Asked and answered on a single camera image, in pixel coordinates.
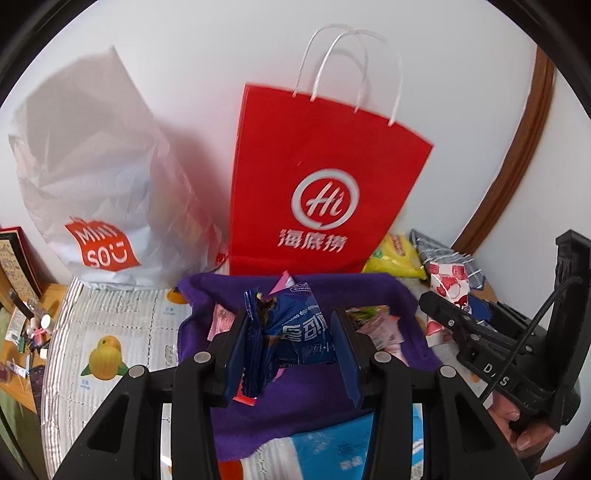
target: orange print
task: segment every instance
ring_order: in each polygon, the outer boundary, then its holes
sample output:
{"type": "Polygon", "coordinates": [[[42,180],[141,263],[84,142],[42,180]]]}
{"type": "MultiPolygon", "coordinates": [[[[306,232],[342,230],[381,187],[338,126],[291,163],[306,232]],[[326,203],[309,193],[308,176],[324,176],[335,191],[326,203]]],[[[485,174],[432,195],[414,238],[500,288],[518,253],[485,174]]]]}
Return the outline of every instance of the orange print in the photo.
{"type": "Polygon", "coordinates": [[[117,227],[101,220],[71,219],[64,226],[80,245],[84,265],[111,272],[140,265],[129,239],[117,227]]]}

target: human hand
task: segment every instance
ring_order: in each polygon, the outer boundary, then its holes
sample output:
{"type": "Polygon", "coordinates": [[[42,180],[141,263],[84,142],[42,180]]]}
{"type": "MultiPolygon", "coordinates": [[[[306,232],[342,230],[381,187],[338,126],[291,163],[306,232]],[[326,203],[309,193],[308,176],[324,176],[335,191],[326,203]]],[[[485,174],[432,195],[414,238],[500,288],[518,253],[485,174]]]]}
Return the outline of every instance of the human hand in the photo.
{"type": "Polygon", "coordinates": [[[509,422],[519,420],[521,412],[513,402],[498,392],[492,393],[492,405],[488,413],[520,459],[538,453],[556,434],[546,419],[534,420],[521,434],[515,433],[509,427],[509,422]]]}

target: white wall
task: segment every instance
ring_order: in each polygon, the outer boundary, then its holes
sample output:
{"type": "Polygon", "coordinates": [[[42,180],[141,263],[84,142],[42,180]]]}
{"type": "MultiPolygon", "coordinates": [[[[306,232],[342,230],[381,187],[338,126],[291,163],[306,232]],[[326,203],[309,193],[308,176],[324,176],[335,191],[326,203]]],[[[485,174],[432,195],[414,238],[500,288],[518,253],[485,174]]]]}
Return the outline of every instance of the white wall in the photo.
{"type": "MultiPolygon", "coordinates": [[[[498,297],[531,317],[554,288],[555,238],[568,229],[591,238],[591,119],[558,75],[548,123],[511,203],[477,252],[498,297]]],[[[550,321],[548,314],[542,325],[550,321]]],[[[579,412],[544,458],[574,446],[591,420],[591,356],[580,376],[579,412]]]]}
{"type": "MultiPolygon", "coordinates": [[[[45,77],[114,44],[173,146],[190,164],[203,203],[227,233],[243,85],[292,86],[310,35],[331,22],[378,31],[399,48],[405,79],[398,119],[435,149],[397,225],[451,243],[509,147],[535,54],[531,40],[485,0],[100,0],[41,52],[0,109],[0,224],[22,225],[50,272],[68,281],[69,273],[21,202],[8,124],[45,77]]],[[[331,35],[320,37],[311,52],[306,88],[331,35]]],[[[386,49],[371,40],[368,45],[365,106],[388,114],[395,69],[386,49]]],[[[361,57],[352,37],[343,47],[361,57]]],[[[350,58],[335,57],[322,94],[353,102],[359,79],[350,58]]]]}

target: haidilao logo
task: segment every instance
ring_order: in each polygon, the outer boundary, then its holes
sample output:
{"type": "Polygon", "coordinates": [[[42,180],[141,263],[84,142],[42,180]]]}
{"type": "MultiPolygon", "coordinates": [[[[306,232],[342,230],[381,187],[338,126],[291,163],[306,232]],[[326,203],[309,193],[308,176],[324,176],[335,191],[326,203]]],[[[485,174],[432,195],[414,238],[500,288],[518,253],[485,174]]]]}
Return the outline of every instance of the haidilao logo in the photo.
{"type": "Polygon", "coordinates": [[[351,218],[359,204],[359,186],[343,170],[326,168],[308,175],[291,197],[291,211],[302,225],[330,230],[351,218]]]}
{"type": "Polygon", "coordinates": [[[82,261],[87,267],[117,272],[140,265],[129,239],[114,225],[101,220],[85,222],[72,218],[72,223],[64,226],[80,245],[82,261]]]}

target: blue printed package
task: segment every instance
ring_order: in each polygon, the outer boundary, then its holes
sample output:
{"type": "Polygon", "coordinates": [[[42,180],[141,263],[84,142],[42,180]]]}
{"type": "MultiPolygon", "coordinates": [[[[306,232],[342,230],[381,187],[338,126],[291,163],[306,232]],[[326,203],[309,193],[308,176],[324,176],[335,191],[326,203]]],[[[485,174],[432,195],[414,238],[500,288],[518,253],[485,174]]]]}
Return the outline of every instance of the blue printed package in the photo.
{"type": "Polygon", "coordinates": [[[335,361],[335,347],[318,302],[307,283],[263,298],[244,292],[250,320],[246,334],[242,392],[256,397],[279,368],[335,361]]]}

